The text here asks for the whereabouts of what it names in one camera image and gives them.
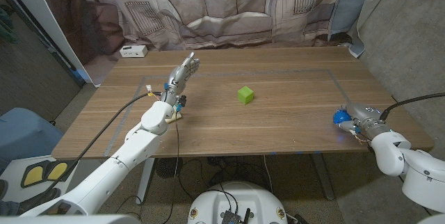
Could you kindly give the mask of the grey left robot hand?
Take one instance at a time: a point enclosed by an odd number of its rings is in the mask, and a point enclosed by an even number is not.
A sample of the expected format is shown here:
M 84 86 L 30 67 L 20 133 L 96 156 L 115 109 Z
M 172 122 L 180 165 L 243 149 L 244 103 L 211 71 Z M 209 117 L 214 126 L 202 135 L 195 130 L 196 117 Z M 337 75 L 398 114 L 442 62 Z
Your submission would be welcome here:
M 161 101 L 173 106 L 177 102 L 179 96 L 186 87 L 186 82 L 195 74 L 199 68 L 200 60 L 194 58 L 195 53 L 191 52 L 184 62 L 175 67 L 170 73 L 165 91 L 162 93 Z

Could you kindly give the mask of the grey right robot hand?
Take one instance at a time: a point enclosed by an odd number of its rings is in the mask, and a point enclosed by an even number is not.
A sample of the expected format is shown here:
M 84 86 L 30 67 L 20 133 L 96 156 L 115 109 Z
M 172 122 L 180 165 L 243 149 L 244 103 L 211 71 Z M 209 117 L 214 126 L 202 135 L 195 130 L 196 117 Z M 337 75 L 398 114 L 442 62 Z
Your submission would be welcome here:
M 380 120 L 381 112 L 376 108 L 359 103 L 348 103 L 333 116 L 334 124 L 345 131 L 370 133 L 371 131 L 388 132 L 389 126 Z

